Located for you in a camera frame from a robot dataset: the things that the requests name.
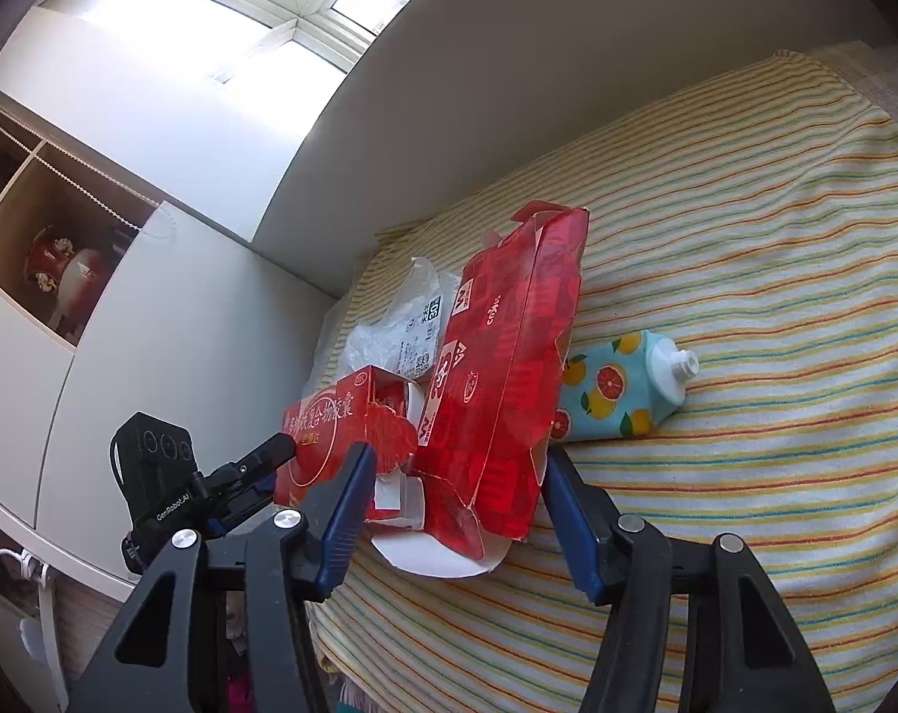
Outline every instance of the decorative vase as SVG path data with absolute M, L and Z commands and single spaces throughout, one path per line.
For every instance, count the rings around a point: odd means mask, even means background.
M 95 249 L 74 251 L 69 238 L 55 238 L 53 226 L 34 238 L 23 265 L 23 276 L 42 292 L 56 292 L 56 310 L 86 324 L 109 281 L 102 254 Z

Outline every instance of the cabinet door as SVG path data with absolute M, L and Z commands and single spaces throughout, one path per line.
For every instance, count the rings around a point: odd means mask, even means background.
M 43 452 L 72 349 L 0 291 L 0 503 L 34 525 Z
M 281 427 L 332 302 L 169 204 L 153 213 L 77 348 L 37 532 L 126 578 L 119 544 L 132 524 L 109 465 L 115 431 L 142 411 L 189 430 L 204 474 L 238 460 Z

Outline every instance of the red box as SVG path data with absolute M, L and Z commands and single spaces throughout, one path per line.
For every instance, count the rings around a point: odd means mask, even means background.
M 528 534 L 581 287 L 588 212 L 533 201 L 462 272 L 408 474 L 424 529 L 482 559 L 481 531 Z
M 416 427 L 406 419 L 410 387 L 405 378 L 365 367 L 287 408 L 281 431 L 294 438 L 297 456 L 278 469 L 274 501 L 300 504 L 312 485 L 333 478 L 354 442 L 374 447 L 377 474 L 403 466 L 418 445 Z M 372 502 L 366 513 L 367 520 L 398 516 L 398 509 L 376 509 Z

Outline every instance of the striped blanket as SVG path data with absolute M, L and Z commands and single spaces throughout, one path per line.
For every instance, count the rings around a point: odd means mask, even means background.
M 411 255 L 460 271 L 530 198 L 590 210 L 574 347 L 649 328 L 703 364 L 650 438 L 571 446 L 582 476 L 666 534 L 742 535 L 837 710 L 872 710 L 898 674 L 897 126 L 800 54 L 694 86 L 391 241 L 334 356 Z M 472 580 L 400 573 L 361 542 L 313 614 L 332 662 L 412 713 L 574 711 L 606 617 L 571 585 L 543 506 Z M 676 707 L 684 643 L 674 599 L 658 709 Z

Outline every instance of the white paper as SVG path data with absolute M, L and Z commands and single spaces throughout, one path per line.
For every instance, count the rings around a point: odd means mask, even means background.
M 405 477 L 400 488 L 400 516 L 367 522 L 373 523 L 374 526 L 421 531 L 426 519 L 426 498 L 422 492 L 422 480 L 419 477 Z
M 377 531 L 373 534 L 374 547 L 391 566 L 438 579 L 462 579 L 488 573 L 502 562 L 512 540 L 482 531 L 482 543 L 485 557 L 470 560 L 422 531 Z
M 422 409 L 426 405 L 426 395 L 418 384 L 413 381 L 406 382 L 406 420 L 419 428 L 422 420 Z
M 399 469 L 389 474 L 378 474 L 373 488 L 373 509 L 400 509 L 403 507 L 403 483 L 406 475 Z

